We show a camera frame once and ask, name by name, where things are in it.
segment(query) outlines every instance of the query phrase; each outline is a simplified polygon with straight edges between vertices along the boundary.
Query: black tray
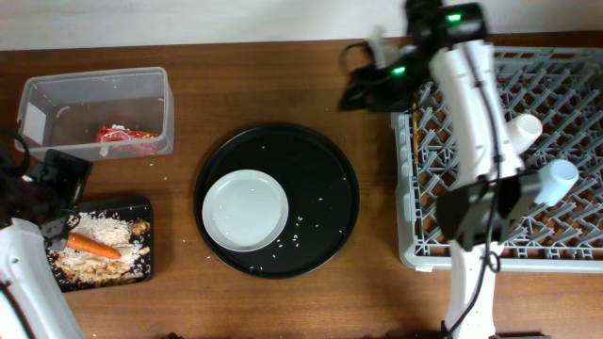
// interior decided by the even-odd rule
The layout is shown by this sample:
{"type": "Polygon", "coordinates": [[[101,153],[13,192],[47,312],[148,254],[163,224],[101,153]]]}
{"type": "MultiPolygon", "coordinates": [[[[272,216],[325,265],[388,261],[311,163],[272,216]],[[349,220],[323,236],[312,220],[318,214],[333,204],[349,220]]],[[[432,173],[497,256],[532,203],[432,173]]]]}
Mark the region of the black tray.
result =
{"type": "Polygon", "coordinates": [[[282,123],[252,128],[222,145],[205,163],[194,196],[197,226],[209,248],[227,265],[271,279],[295,277],[329,261],[350,236],[358,207],[356,175],[341,150],[316,131],[282,123]],[[219,246],[205,230],[205,195],[235,170],[265,172],[283,187],[289,214],[280,241],[237,252],[219,246]]]}
{"type": "MultiPolygon", "coordinates": [[[[74,208],[74,210],[77,213],[96,212],[97,215],[106,212],[106,216],[110,218],[117,214],[117,216],[114,218],[128,222],[134,222],[138,219],[148,221],[151,224],[151,229],[149,231],[143,233],[141,236],[132,235],[130,237],[130,243],[132,243],[134,240],[138,240],[143,248],[149,247],[149,252],[141,255],[134,263],[134,266],[141,264],[140,270],[142,271],[143,276],[141,278],[137,278],[132,283],[145,282],[151,279],[151,276],[153,275],[153,229],[155,226],[153,224],[153,207],[146,197],[135,196],[98,202],[82,202],[79,206],[74,208]]],[[[47,255],[47,257],[50,268],[53,270],[55,280],[57,280],[58,287],[62,292],[72,292],[95,288],[93,283],[70,282],[67,280],[63,270],[55,266],[54,262],[56,258],[52,255],[47,255]]]]}

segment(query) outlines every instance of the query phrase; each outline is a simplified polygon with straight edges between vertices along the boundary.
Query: carrot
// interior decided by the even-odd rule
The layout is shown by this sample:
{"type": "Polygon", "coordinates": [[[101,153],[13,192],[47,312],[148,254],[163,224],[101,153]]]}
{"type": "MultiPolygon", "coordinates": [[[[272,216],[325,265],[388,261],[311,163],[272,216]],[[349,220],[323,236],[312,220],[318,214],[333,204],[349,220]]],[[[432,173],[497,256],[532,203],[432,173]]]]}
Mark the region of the carrot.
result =
{"type": "Polygon", "coordinates": [[[75,233],[69,234],[69,237],[67,238],[67,247],[104,256],[109,259],[120,259],[122,257],[122,254],[118,250],[75,233]]]}

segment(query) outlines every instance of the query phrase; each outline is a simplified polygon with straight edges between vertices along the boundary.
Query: white plate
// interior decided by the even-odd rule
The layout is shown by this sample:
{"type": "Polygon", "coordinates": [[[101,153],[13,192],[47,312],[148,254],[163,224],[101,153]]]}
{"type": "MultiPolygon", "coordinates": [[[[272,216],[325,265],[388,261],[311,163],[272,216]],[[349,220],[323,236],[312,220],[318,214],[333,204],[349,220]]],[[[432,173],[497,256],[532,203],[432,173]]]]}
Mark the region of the white plate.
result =
{"type": "Polygon", "coordinates": [[[264,172],[243,169],[221,177],[205,195],[204,226],[218,245],[259,250],[286,224],[289,204],[279,183],[264,172]]]}

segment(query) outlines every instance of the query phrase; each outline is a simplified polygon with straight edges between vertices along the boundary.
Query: clear plastic bin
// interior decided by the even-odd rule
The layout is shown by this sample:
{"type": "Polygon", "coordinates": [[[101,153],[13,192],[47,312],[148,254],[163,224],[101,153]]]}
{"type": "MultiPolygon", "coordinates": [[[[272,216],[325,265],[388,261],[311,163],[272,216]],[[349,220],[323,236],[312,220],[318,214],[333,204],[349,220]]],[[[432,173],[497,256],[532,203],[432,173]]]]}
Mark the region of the clear plastic bin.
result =
{"type": "Polygon", "coordinates": [[[27,80],[17,122],[40,160],[52,148],[95,161],[171,153],[173,110],[160,67],[71,73],[27,80]],[[97,143],[101,128],[112,125],[157,137],[97,143]]]}

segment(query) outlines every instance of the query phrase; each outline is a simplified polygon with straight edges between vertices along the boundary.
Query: cup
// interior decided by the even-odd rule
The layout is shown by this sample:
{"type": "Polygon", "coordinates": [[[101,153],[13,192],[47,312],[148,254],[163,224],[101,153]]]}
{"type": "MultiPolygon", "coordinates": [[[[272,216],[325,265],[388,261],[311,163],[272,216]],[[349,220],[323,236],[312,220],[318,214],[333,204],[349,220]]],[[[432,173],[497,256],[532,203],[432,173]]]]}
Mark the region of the cup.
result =
{"type": "Polygon", "coordinates": [[[521,154],[543,133],[543,125],[531,114],[520,114],[507,122],[507,132],[513,151],[521,154]]]}
{"type": "Polygon", "coordinates": [[[546,202],[552,206],[559,202],[576,183],[579,177],[578,169],[567,160],[557,159],[549,162],[538,170],[542,189],[534,202],[546,202]]]}

